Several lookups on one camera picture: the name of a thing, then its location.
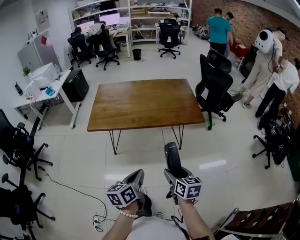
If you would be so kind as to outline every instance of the metal table leg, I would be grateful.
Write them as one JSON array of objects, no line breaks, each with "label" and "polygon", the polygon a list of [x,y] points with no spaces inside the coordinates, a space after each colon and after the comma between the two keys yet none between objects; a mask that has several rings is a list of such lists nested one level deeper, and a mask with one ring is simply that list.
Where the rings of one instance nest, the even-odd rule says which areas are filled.
[{"label": "metal table leg", "polygon": [[177,140],[177,143],[178,143],[178,146],[179,146],[179,150],[181,150],[184,125],[182,126],[182,133],[180,133],[180,126],[178,126],[178,128],[179,128],[179,141],[178,141],[177,135],[176,135],[176,133],[175,133],[175,131],[174,131],[174,128],[173,128],[173,126],[172,126],[172,130],[173,130],[174,135],[175,135],[175,137],[176,137],[176,140]]},{"label": "metal table leg", "polygon": [[117,155],[117,148],[118,148],[118,144],[119,144],[119,140],[120,140],[120,135],[121,135],[121,131],[120,130],[120,133],[119,133],[119,137],[118,137],[118,141],[117,141],[117,146],[115,146],[114,144],[114,137],[113,137],[113,131],[109,131],[109,136],[111,137],[111,141],[112,141],[112,148],[113,148],[113,152],[115,155]]}]

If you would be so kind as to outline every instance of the wooden table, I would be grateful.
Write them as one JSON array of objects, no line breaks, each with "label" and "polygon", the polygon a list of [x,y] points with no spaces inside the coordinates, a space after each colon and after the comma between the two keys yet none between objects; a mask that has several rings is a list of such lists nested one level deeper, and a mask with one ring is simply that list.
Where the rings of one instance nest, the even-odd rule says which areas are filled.
[{"label": "wooden table", "polygon": [[[171,126],[181,149],[184,125],[203,122],[186,79],[157,79],[99,85],[87,130],[109,131],[116,155],[121,130]],[[173,126],[179,126],[179,141]],[[114,130],[120,131],[116,146]]]}]

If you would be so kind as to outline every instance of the beaded bracelet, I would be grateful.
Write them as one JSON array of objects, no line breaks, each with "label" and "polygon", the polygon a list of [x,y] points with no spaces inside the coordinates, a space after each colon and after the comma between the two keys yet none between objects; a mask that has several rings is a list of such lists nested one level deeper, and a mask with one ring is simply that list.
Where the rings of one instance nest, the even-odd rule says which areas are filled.
[{"label": "beaded bracelet", "polygon": [[120,214],[123,214],[124,216],[129,217],[129,218],[137,218],[137,215],[132,215],[132,214],[129,214],[129,213],[125,213],[122,210],[120,210]]}]

